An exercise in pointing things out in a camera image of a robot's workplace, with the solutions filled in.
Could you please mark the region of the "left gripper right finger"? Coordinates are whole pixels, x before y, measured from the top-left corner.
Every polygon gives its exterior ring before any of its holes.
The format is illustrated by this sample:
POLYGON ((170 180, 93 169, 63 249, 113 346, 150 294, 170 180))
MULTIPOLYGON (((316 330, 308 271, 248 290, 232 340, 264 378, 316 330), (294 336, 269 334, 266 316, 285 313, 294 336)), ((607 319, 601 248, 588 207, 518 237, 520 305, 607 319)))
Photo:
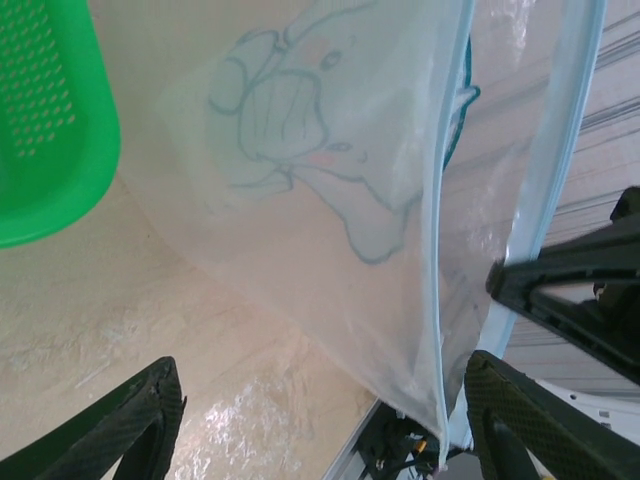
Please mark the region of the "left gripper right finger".
POLYGON ((486 351, 467 364, 468 419, 484 480, 640 480, 640 445, 486 351))

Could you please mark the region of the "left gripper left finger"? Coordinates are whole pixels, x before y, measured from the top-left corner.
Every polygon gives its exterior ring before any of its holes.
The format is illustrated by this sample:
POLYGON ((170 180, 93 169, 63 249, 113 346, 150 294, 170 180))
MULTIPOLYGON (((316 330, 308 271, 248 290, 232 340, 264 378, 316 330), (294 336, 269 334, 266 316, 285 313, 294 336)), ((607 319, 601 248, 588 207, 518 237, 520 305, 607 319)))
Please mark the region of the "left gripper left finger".
POLYGON ((164 480, 186 407, 161 357, 45 436, 0 461, 0 480, 164 480))

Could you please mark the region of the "clear printed zip-top bag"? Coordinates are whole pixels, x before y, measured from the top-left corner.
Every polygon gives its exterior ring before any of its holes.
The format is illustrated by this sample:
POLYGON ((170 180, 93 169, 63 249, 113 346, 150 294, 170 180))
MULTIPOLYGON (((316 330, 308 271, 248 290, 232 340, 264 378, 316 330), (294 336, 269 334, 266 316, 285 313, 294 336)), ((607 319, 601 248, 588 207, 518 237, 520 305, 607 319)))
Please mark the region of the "clear printed zip-top bag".
POLYGON ((172 236, 300 322, 376 397, 473 444, 471 353, 515 321, 484 290, 535 258, 562 191, 607 0, 310 0, 183 78, 172 236))

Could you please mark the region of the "green perforated plastic basket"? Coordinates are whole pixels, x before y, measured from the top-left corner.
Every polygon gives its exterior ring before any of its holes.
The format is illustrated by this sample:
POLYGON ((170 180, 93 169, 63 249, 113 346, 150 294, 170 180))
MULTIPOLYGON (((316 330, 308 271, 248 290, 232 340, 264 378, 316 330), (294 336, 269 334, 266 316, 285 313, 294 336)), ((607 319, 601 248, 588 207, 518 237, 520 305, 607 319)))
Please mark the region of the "green perforated plastic basket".
POLYGON ((0 0, 0 249, 87 214, 119 155, 88 0, 0 0))

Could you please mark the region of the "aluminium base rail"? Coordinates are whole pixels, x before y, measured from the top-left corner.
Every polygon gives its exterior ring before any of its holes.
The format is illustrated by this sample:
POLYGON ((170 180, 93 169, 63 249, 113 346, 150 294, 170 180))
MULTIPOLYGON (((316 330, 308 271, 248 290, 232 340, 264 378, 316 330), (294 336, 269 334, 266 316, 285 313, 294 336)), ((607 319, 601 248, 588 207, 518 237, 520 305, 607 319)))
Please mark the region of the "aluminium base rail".
POLYGON ((375 455, 366 452, 370 444, 380 443, 384 425, 396 417, 396 410, 376 399, 356 425, 348 440, 321 480, 374 480, 371 470, 375 455))

